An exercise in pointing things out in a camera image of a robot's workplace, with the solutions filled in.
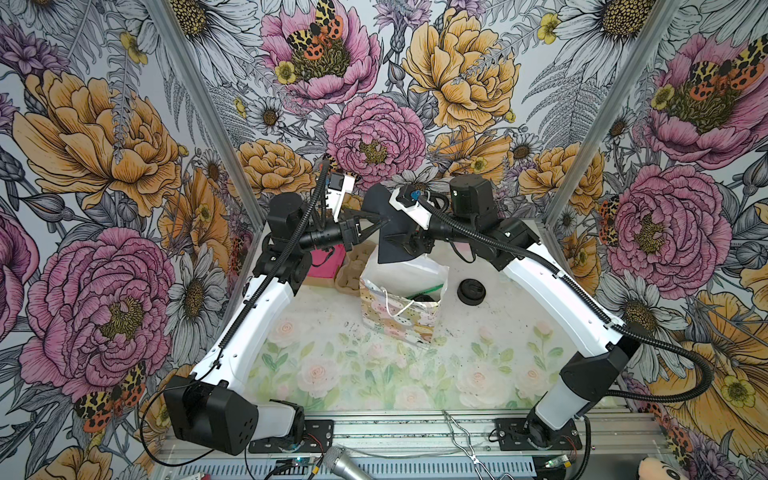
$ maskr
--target gift bag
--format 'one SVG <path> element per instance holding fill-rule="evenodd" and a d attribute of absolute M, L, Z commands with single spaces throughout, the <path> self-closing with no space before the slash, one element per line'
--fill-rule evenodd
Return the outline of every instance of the gift bag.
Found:
<path fill-rule="evenodd" d="M 426 254 L 408 262 L 379 264 L 377 247 L 360 276 L 362 321 L 386 335 L 428 347 L 447 289 L 448 267 Z"/>

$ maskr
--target microphone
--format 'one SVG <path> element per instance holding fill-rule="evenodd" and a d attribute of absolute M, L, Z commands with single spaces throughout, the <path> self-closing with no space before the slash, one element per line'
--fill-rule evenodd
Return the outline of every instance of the microphone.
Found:
<path fill-rule="evenodd" d="M 344 448 L 335 445 L 323 457 L 323 466 L 344 480 L 373 480 L 352 462 Z"/>

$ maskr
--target plush toy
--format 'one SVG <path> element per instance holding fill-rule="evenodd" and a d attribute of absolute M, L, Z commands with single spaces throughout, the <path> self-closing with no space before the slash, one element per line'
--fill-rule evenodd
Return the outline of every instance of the plush toy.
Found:
<path fill-rule="evenodd" d="M 688 480 L 683 472 L 658 458 L 648 457 L 640 462 L 637 480 Z"/>

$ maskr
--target white cable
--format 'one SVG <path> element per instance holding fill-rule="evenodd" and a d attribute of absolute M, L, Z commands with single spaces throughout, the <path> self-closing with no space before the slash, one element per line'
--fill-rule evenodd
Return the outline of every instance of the white cable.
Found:
<path fill-rule="evenodd" d="M 395 313 L 395 314 L 393 315 L 393 314 L 392 314 L 392 312 L 390 312 L 390 311 L 389 311 L 389 294 L 387 293 L 387 291 L 386 291 L 386 288 L 384 288 L 384 287 L 382 287 L 382 291 L 384 292 L 384 306 L 386 306 L 386 312 L 387 312 L 387 313 L 389 314 L 389 316 L 391 316 L 391 317 L 395 317 L 395 316 L 398 316 L 400 313 L 403 313 L 403 312 L 405 312 L 405 311 L 408 309 L 408 307 L 409 307 L 409 306 L 411 306 L 411 305 L 413 305 L 413 303 L 415 302 L 415 300 L 411 300 L 411 301 L 408 303 L 408 305 L 404 306 L 403 308 L 401 308 L 401 310 L 400 310 L 399 312 L 397 312 L 397 313 Z"/>

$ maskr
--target metal base plate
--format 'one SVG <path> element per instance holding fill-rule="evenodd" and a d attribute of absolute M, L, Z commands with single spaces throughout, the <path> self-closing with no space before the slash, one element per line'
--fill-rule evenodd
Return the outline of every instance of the metal base plate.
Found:
<path fill-rule="evenodd" d="M 498 435 L 498 447 L 502 452 L 528 452 L 531 450 L 542 450 L 533 446 L 528 441 L 528 436 L 525 434 L 525 418 L 516 419 L 494 419 L 496 432 Z M 578 430 L 576 430 L 576 424 L 573 420 L 568 420 L 568 423 L 555 434 L 558 440 L 554 443 L 550 450 L 572 450 L 570 439 L 576 449 L 581 449 L 581 439 L 578 436 Z"/>
<path fill-rule="evenodd" d="M 269 438 L 253 440 L 248 444 L 248 453 L 321 453 L 327 452 L 333 445 L 333 420 L 307 419 L 304 423 L 304 435 L 313 435 L 322 445 L 305 439 L 301 445 L 287 443 L 285 439 Z"/>

